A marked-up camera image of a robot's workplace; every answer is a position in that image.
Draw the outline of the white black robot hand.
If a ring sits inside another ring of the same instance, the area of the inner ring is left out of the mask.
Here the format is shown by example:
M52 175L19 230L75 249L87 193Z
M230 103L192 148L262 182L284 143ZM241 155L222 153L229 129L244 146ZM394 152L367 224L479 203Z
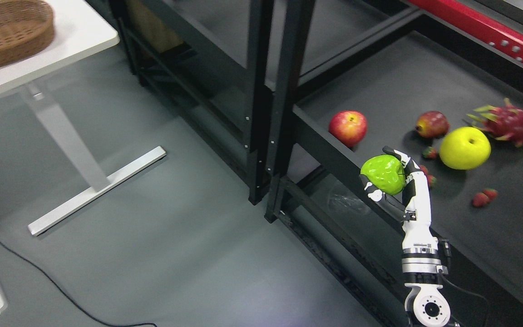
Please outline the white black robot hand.
M406 173L402 200L382 191L361 174L366 203L375 205L401 223L405 233L401 248L405 254L438 254L438 240L430 232L432 213L426 174L409 155L388 146L382 151L398 159Z

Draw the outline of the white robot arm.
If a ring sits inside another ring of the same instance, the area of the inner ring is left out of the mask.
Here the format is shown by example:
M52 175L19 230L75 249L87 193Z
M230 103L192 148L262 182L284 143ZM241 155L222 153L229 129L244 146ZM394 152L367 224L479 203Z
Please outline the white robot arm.
M448 300L441 293L444 276L449 270L441 260L451 258L449 242L434 237L435 247L415 247L404 250L401 269L404 285L409 288L404 302L409 327L459 327L452 316Z

